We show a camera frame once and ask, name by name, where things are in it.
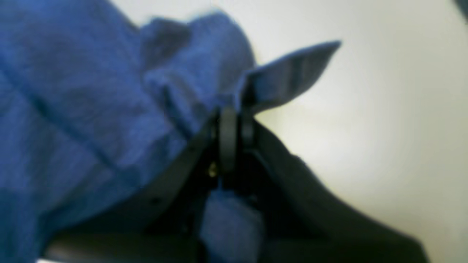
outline blue cloth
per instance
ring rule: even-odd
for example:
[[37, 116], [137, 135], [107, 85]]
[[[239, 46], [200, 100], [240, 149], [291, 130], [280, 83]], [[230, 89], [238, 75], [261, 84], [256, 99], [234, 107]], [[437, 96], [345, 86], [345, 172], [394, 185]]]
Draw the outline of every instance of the blue cloth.
[[256, 68], [222, 13], [137, 28], [104, 0], [1, 1], [0, 262], [35, 262], [54, 233], [144, 187], [215, 107], [300, 95], [338, 46]]

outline white background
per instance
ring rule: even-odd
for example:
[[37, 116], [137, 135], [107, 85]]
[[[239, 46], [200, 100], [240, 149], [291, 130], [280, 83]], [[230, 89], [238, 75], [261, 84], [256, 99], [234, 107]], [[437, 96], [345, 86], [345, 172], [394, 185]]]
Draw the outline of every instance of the white background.
[[468, 260], [468, 25], [449, 0], [114, 0], [136, 24], [218, 7], [260, 64], [340, 39], [314, 88], [258, 119], [347, 203]]

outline blue towel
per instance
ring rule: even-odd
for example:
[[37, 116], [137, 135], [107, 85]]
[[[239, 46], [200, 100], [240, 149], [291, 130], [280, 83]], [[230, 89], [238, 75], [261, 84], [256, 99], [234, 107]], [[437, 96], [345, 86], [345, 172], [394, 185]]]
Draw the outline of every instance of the blue towel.
[[[1, 1], [0, 262], [35, 262], [57, 231], [138, 192], [212, 109], [239, 109], [249, 94], [260, 112], [300, 95], [338, 47], [257, 68], [223, 13], [138, 28], [105, 0]], [[211, 199], [214, 209], [248, 210], [229, 194]], [[245, 218], [231, 219], [261, 228]], [[252, 260], [223, 246], [211, 248], [222, 261]]]

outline blue fabric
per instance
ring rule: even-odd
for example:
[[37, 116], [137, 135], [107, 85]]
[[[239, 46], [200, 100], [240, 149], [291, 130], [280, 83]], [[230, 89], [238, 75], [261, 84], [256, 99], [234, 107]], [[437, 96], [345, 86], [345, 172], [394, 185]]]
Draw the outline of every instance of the blue fabric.
[[[144, 187], [215, 107], [259, 112], [300, 95], [338, 47], [256, 68], [222, 13], [137, 28], [104, 0], [1, 1], [0, 262], [35, 262], [55, 232]], [[229, 210], [222, 196], [213, 204]]]

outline white wall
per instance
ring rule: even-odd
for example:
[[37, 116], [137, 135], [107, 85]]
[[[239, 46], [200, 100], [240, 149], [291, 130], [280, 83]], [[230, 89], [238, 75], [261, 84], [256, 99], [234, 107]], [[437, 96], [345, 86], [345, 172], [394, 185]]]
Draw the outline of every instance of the white wall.
[[343, 47], [315, 87], [258, 119], [343, 200], [421, 239], [434, 263], [468, 258], [468, 26], [448, 0], [114, 0], [135, 23], [218, 6], [260, 63]]

